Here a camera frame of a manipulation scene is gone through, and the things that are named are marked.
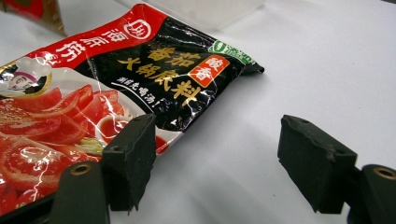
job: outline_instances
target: red and gold package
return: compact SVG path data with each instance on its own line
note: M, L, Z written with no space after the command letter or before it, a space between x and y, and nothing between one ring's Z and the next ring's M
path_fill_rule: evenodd
M0 10L16 13L65 35L57 0L0 0Z
M263 68L243 51L144 4L0 66L0 216L101 160L132 118L155 114L163 154L251 72Z

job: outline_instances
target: transparent plastic tray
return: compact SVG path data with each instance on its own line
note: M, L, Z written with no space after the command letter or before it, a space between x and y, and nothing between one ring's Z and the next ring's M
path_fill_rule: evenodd
M206 30L218 30L246 16L264 0L116 0L126 7L145 3L188 25Z

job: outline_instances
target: plastic food package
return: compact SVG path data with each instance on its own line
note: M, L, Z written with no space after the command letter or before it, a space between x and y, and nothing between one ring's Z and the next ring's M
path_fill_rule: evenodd
M146 3L194 27L217 30L251 13L263 4L263 0L116 0L127 7Z
M263 68L149 7L0 67L0 215L57 189L131 118L156 115L163 154L237 77Z
M0 10L16 13L65 35L57 0L0 0Z

